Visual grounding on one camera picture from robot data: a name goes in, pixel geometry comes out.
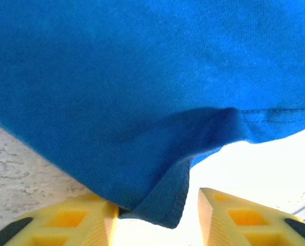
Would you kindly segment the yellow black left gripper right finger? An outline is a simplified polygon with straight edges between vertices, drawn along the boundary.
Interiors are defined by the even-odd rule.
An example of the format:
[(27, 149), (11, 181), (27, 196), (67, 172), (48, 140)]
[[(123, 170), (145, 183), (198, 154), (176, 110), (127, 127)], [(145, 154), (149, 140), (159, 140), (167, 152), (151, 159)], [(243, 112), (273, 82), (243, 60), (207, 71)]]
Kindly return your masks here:
[(298, 217), (210, 188), (198, 191), (204, 245), (305, 245)]

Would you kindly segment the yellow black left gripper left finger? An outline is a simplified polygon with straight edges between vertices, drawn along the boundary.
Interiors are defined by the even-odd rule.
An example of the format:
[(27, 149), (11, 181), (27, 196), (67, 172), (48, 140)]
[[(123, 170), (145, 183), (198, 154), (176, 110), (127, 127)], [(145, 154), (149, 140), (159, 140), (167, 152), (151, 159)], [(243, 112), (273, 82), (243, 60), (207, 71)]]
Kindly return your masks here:
[(0, 245), (111, 245), (118, 206), (93, 193), (24, 214), (0, 230)]

